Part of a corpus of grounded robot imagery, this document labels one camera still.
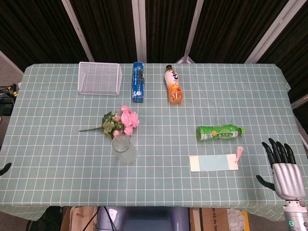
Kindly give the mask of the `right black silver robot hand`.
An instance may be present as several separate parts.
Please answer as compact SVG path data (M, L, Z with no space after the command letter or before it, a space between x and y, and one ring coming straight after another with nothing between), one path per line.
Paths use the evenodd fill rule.
M283 200L304 199L306 196L304 181L292 148L272 138L269 138L269 142L270 145L262 142L262 146L266 151L274 182L265 181L260 175L256 175L258 182L275 191Z

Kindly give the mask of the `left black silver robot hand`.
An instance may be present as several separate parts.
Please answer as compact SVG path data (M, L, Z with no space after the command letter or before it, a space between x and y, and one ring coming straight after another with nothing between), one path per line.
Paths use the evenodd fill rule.
M11 163L7 163L7 164L0 170L0 176L4 175L6 172L8 172L8 170L10 169L11 166L12 166Z

